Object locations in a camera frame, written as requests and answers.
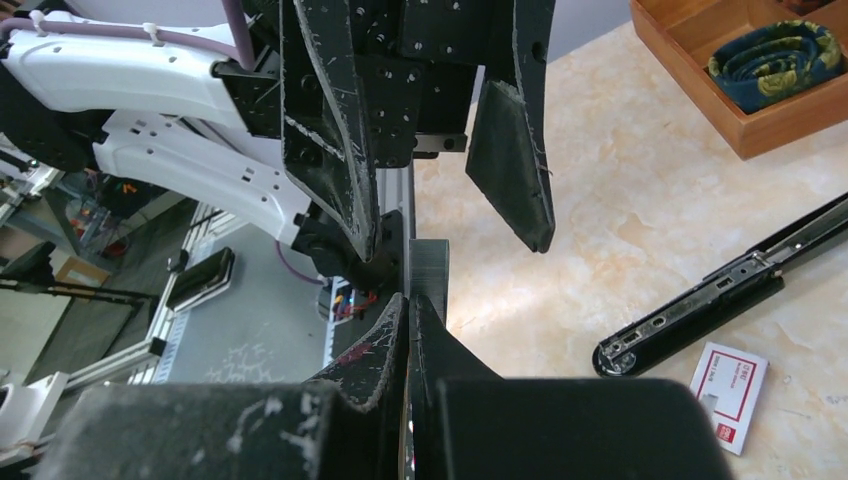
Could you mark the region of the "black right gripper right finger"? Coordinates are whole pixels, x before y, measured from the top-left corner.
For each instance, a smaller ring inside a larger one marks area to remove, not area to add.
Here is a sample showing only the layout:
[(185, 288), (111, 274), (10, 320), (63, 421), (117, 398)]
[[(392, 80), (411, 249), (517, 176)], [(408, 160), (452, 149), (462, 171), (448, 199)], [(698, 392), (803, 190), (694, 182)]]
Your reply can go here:
[(499, 376), (411, 300), (420, 479), (728, 479), (701, 404), (665, 379)]

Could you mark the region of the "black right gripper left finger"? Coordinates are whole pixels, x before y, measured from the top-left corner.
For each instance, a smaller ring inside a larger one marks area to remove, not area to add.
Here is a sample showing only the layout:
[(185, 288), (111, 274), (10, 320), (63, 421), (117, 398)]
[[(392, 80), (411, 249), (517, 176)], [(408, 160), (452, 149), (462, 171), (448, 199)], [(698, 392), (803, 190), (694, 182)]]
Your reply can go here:
[(118, 385), (68, 412), (40, 479), (396, 479), (408, 301), (297, 383)]

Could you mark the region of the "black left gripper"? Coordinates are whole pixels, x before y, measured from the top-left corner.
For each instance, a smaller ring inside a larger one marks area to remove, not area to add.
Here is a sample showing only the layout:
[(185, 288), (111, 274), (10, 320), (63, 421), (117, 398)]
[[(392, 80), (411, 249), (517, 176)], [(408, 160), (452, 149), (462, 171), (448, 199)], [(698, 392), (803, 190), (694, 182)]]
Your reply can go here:
[(375, 166), (465, 146), (465, 172), (514, 234), (546, 253), (556, 220), (544, 135), (552, 1), (244, 1), (254, 46), (281, 73), (261, 132), (283, 140), (285, 171), (375, 254)]

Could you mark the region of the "silver staple strip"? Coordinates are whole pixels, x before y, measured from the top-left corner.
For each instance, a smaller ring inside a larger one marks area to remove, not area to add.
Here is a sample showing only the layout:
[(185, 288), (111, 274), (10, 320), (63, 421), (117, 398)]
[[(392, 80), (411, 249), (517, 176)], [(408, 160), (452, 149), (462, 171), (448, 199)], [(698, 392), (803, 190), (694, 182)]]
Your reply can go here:
[(450, 247), (446, 239), (412, 239), (409, 247), (410, 291), (427, 296), (443, 325), (447, 320)]

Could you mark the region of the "red white staple box sleeve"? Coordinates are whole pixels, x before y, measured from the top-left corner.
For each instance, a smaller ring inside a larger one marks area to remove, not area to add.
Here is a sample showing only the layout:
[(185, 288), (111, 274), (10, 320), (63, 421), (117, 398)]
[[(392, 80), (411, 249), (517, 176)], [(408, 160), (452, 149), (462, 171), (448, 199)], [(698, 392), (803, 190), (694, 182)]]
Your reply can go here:
[(741, 456), (769, 362), (707, 342), (689, 388), (706, 410), (720, 446)]

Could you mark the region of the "black stapler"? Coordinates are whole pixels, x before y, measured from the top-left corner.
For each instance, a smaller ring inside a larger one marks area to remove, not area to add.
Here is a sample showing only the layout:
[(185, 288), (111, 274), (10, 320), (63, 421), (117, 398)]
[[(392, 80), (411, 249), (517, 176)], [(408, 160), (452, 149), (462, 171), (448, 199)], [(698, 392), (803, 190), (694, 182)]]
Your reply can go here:
[(784, 274), (847, 241), (845, 193), (719, 267), (643, 318), (601, 340), (601, 377), (635, 377), (775, 295)]

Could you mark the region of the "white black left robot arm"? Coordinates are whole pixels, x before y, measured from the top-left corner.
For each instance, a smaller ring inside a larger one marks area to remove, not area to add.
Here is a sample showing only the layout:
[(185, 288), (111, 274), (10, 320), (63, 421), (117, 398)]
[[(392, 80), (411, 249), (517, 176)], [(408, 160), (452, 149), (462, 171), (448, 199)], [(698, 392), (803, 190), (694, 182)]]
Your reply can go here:
[(1, 8), (1, 133), (38, 162), (213, 205), (368, 283), (400, 262), (378, 171), (466, 152), (514, 234), (550, 247), (550, 1), (227, 1), (208, 27)]

